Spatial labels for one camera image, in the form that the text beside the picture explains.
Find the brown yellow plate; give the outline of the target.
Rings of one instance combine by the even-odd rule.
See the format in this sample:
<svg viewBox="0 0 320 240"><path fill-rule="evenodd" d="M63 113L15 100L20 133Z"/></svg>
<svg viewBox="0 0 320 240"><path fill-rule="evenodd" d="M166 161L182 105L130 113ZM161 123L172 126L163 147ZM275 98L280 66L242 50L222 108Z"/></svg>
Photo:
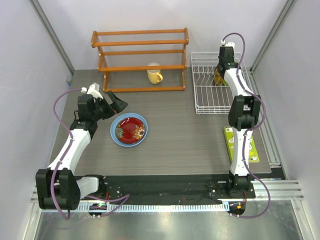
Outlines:
<svg viewBox="0 0 320 240"><path fill-rule="evenodd" d="M216 86L220 86L224 82L224 70L222 67L217 66L214 70L213 81Z"/></svg>

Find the blue plate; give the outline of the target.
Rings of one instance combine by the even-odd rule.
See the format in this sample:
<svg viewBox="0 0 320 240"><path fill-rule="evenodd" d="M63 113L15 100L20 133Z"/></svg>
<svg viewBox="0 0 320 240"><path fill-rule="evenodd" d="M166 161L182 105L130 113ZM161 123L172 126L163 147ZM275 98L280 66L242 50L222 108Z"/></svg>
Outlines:
<svg viewBox="0 0 320 240"><path fill-rule="evenodd" d="M113 140L116 144L118 144L119 146L121 146L121 147L130 148L130 147L135 147L135 146L139 145L140 143L142 143L143 140L142 140L141 142L139 142L139 143L134 144L134 145L123 144L123 143L120 143L118 140L116 140L116 136L115 136L115 132L114 132L114 131L115 131L115 128L116 128L117 122L120 121L121 119L127 118L127 117L136 117L136 118L142 120L142 121L145 123L145 125L146 125L146 134L145 134L145 137L143 138L143 140L146 138L146 136L147 136L147 134L148 134L148 129L149 129L149 128L148 128L148 124L147 124L147 121L145 120L145 118L142 117L140 114L137 114L137 113L124 113L124 114L118 116L118 117L112 122L112 124L111 124L111 126L110 126L110 135L111 135L112 140Z"/></svg>

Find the red floral plate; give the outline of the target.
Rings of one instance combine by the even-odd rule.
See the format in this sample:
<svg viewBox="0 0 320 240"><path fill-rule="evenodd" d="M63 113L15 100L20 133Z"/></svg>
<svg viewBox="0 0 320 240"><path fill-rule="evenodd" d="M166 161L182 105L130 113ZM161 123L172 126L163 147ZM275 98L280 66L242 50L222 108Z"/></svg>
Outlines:
<svg viewBox="0 0 320 240"><path fill-rule="evenodd" d="M135 145L144 139L147 126L137 117L125 117L116 123L114 133L121 144Z"/></svg>

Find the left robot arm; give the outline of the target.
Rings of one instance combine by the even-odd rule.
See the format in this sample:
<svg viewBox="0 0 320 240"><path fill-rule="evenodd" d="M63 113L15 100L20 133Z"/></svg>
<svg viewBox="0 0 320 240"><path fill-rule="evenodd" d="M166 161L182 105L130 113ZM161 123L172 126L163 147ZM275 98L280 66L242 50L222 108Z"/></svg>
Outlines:
<svg viewBox="0 0 320 240"><path fill-rule="evenodd" d="M66 130L68 138L56 159L35 175L39 207L43 210L75 210L80 200L88 195L100 200L107 192L101 175L74 176L77 164L85 148L98 129L98 121L106 120L122 112L128 103L116 97L112 91L108 103L98 90L81 89L77 98L75 119Z"/></svg>

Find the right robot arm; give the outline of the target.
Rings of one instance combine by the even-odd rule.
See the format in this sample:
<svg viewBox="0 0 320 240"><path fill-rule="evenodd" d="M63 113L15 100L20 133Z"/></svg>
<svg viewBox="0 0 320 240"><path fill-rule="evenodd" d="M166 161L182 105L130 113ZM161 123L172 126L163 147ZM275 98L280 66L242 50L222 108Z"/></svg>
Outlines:
<svg viewBox="0 0 320 240"><path fill-rule="evenodd" d="M233 131L233 158L225 185L232 198L241 198L250 190L252 177L249 173L251 130L258 123L261 103L250 91L235 61L235 44L228 42L219 48L215 74L230 87L233 101L228 113L228 123Z"/></svg>

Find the orange wooden shelf rack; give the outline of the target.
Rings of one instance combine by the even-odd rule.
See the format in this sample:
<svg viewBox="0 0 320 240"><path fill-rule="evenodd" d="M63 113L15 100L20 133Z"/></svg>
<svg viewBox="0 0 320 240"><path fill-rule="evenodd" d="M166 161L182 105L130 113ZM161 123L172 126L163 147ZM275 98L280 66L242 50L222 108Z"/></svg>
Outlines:
<svg viewBox="0 0 320 240"><path fill-rule="evenodd" d="M98 50L97 69L106 93L184 91L188 29L94 31L91 46ZM147 70L160 70L163 80L149 81ZM144 83L116 83L111 73L142 72Z"/></svg>

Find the yellow ceramic mug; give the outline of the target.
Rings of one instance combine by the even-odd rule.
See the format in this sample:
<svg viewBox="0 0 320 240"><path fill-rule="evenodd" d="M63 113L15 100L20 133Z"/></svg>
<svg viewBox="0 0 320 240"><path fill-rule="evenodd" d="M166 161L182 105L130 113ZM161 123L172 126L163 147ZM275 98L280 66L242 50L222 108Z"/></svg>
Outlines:
<svg viewBox="0 0 320 240"><path fill-rule="evenodd" d="M160 69L147 70L147 76L152 84L158 84L164 79Z"/></svg>

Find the green booklet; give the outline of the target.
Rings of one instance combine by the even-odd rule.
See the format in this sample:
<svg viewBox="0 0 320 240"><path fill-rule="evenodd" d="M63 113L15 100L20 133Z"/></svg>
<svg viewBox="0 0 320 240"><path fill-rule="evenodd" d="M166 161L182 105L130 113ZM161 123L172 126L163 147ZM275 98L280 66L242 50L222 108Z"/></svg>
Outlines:
<svg viewBox="0 0 320 240"><path fill-rule="evenodd" d="M230 163L232 163L234 158L234 143L235 143L233 128L230 126L225 126L223 128L223 134L224 134L225 143L228 151L229 161ZM249 140L249 151L248 151L249 163L258 163L260 161L260 158L259 158L258 151L257 151L253 137L251 136L250 139L246 138L246 140Z"/></svg>

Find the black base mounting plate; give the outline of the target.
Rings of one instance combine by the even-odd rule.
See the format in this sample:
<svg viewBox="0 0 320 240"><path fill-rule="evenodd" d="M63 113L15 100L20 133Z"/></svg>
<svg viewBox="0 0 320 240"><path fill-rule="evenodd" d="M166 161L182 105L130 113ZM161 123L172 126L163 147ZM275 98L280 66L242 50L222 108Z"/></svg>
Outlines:
<svg viewBox="0 0 320 240"><path fill-rule="evenodd" d="M228 191L227 174L104 175L92 196L115 200L129 195L128 205L187 206L245 202L256 197L253 186Z"/></svg>

